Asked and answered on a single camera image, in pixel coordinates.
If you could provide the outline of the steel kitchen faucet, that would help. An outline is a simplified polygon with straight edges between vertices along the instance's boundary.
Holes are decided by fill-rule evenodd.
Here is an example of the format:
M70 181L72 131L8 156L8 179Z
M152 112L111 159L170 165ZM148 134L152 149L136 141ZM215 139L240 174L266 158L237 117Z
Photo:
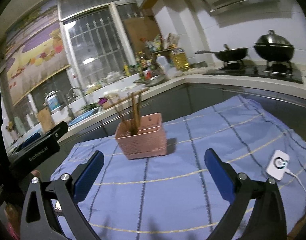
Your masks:
M67 108L68 116L73 120L75 115L72 112L72 109L69 107L69 104L64 97L63 93L59 90L51 91L45 97L45 104L53 114L57 111L63 110L65 107Z

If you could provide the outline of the blue plastic basin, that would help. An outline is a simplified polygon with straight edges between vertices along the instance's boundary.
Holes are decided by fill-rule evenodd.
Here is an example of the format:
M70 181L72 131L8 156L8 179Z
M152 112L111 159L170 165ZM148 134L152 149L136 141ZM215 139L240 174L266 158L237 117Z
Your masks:
M92 116L94 114L97 114L97 113L98 113L98 108L94 108L94 109L91 109L89 111L86 111L85 113L79 115L74 120L69 122L68 126L71 127L71 126L81 122L82 120L85 120L85 119L89 118L90 116Z

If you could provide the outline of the small upright cutting board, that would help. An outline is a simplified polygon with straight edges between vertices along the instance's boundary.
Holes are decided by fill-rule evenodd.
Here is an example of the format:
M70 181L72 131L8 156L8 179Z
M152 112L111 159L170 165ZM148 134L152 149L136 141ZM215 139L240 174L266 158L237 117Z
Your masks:
M55 122L48 107L45 107L37 113L37 119L39 120L44 133L47 133L55 127Z

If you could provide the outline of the fruit pattern roller blind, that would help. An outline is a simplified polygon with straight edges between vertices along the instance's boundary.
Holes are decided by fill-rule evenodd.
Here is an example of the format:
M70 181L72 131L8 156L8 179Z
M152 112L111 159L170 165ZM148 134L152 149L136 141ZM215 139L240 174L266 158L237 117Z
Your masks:
M57 0L32 10L9 29L2 70L13 105L68 66Z

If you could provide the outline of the yellow bottle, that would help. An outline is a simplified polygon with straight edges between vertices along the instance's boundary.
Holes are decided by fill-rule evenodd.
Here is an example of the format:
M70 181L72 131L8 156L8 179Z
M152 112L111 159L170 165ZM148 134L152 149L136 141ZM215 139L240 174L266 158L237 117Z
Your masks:
M130 74L130 71L129 71L129 66L128 66L128 64L126 64L126 63L124 63L124 72L125 72L125 75L126 76L130 76L131 74Z

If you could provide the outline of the pink plastic utensil basket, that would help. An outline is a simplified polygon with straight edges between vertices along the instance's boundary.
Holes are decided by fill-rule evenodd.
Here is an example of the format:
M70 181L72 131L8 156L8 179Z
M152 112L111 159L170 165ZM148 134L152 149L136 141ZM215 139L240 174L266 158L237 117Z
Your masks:
M167 139L161 113L142 116L136 135L131 135L121 122L117 126L114 137L128 160L167 154Z

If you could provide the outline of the blue checked tablecloth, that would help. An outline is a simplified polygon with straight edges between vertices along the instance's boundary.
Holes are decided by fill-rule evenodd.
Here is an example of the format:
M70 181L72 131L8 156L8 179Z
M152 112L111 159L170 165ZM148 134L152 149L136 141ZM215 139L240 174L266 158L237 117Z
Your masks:
M79 203L101 239L206 239L228 208L205 166L208 148L260 181L275 151L288 154L291 174L278 182L287 229L304 215L306 142L256 101L237 95L163 127L165 156L128 160L110 136L75 144L51 175L56 180L103 152L104 166Z

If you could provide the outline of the soy sauce bottle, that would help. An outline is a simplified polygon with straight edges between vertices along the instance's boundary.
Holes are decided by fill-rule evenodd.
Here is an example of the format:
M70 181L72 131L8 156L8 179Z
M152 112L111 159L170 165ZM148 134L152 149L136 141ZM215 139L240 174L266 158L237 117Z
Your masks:
M142 51L140 51L138 54L141 62L142 71L145 72L146 70L148 70L146 55Z

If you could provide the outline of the steel mixing bowl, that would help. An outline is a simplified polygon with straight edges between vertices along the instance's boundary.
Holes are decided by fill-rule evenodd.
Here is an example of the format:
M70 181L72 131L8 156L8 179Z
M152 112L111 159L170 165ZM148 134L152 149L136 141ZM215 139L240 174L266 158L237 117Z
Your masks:
M163 83L165 80L167 79L167 76L165 74L163 75L158 75L158 76L153 76L148 80L135 80L133 83L135 84L142 84L145 85L145 87L153 87L156 85L160 85L161 83Z

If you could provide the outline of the white plastic jug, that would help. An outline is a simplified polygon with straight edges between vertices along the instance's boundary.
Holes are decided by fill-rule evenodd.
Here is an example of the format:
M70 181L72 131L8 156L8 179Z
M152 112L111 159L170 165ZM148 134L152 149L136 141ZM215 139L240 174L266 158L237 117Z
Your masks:
M171 65L165 56L158 54L156 57L156 62L163 69L165 74L167 74L167 72L171 69Z

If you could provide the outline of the large cooking oil bottle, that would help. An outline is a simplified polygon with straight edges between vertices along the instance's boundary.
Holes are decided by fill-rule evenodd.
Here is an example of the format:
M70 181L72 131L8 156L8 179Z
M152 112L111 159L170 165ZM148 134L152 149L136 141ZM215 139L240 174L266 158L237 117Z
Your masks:
M185 51L182 48L172 45L170 57L177 70L185 72L189 69L190 64L187 60Z

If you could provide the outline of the black gas stove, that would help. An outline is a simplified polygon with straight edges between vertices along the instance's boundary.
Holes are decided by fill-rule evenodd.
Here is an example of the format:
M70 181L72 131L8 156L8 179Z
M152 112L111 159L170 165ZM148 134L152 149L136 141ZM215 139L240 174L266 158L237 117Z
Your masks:
M237 63L229 63L218 70L209 70L203 75L231 75L231 76L248 76L262 77L268 79L288 81L303 84L301 71L288 63L269 63L265 66L250 64L241 65Z

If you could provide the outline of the lidded black wok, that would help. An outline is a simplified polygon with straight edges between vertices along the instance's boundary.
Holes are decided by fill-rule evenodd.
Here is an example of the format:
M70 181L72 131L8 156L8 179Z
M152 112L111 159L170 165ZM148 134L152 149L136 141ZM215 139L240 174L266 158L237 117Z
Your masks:
M289 62L295 53L294 46L272 29L261 35L253 48L262 59L271 62Z

